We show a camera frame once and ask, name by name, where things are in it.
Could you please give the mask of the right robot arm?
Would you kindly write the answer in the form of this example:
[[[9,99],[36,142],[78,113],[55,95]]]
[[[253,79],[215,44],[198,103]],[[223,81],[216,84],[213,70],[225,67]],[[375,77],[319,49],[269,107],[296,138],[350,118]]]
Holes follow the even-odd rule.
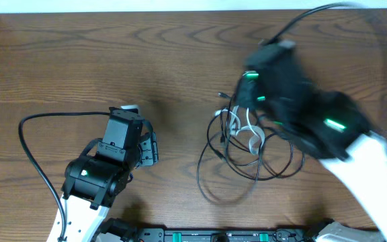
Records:
[[[338,178],[387,241],[387,140],[348,95],[314,85],[296,63],[292,41],[266,44],[246,59],[236,102],[278,123]]]

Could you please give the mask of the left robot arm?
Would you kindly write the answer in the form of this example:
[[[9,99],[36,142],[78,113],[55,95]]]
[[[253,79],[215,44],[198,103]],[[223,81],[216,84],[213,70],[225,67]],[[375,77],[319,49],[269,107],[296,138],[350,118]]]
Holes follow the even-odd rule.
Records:
[[[110,108],[104,136],[92,140],[65,170],[58,212],[49,241],[94,241],[132,171],[159,160],[151,123],[137,105]]]

